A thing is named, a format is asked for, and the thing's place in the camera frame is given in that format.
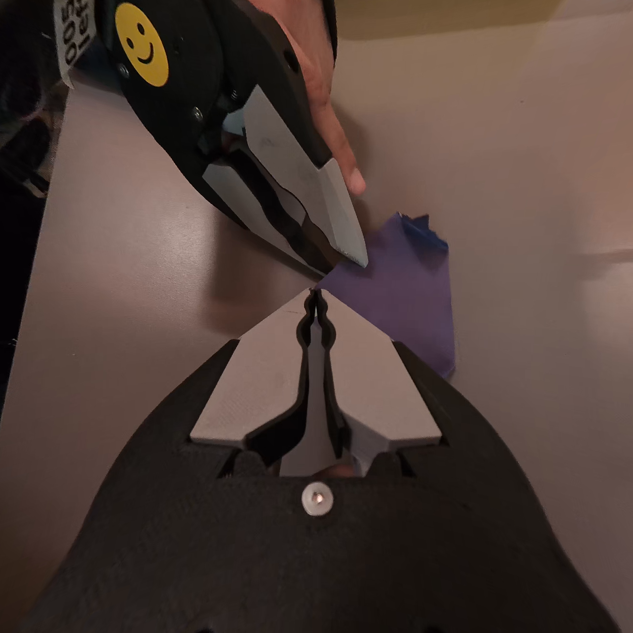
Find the purple paper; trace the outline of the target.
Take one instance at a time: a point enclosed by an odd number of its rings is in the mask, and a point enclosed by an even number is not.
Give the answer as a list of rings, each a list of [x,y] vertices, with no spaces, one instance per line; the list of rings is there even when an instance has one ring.
[[[395,213],[367,236],[366,246],[366,267],[340,263],[317,287],[449,378],[456,355],[447,242],[432,230],[429,215]]]

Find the dark cloth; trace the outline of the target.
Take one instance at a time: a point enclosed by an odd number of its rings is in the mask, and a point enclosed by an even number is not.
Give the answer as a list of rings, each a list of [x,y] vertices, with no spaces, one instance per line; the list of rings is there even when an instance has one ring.
[[[1,409],[44,215],[60,79],[53,1],[1,2]]]

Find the person's left hand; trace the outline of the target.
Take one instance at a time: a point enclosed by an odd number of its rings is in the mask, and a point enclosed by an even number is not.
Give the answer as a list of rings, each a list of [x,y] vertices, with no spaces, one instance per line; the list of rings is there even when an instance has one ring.
[[[331,101],[337,57],[334,1],[251,1],[284,31],[300,64],[315,129],[337,161],[349,193],[359,196],[365,180]]]

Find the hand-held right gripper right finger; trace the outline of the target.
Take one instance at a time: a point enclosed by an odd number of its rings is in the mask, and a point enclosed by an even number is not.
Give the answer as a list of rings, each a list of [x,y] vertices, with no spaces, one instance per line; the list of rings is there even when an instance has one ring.
[[[442,434],[394,341],[326,290],[315,292],[328,436],[365,476],[375,458]]]

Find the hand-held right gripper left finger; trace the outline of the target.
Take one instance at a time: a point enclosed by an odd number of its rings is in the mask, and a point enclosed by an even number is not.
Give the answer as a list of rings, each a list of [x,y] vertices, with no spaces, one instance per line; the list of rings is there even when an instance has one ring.
[[[195,423],[193,442],[257,453],[266,466],[287,455],[306,430],[312,289],[236,342]]]

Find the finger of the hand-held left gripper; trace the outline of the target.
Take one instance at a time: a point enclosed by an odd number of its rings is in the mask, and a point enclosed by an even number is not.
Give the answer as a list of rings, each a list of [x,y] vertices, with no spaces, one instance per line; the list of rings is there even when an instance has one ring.
[[[315,166],[259,85],[244,106],[244,123],[258,162],[302,204],[335,251],[365,268],[365,238],[336,159]]]
[[[203,178],[251,233],[320,276],[333,270],[337,252],[247,147],[232,147]]]

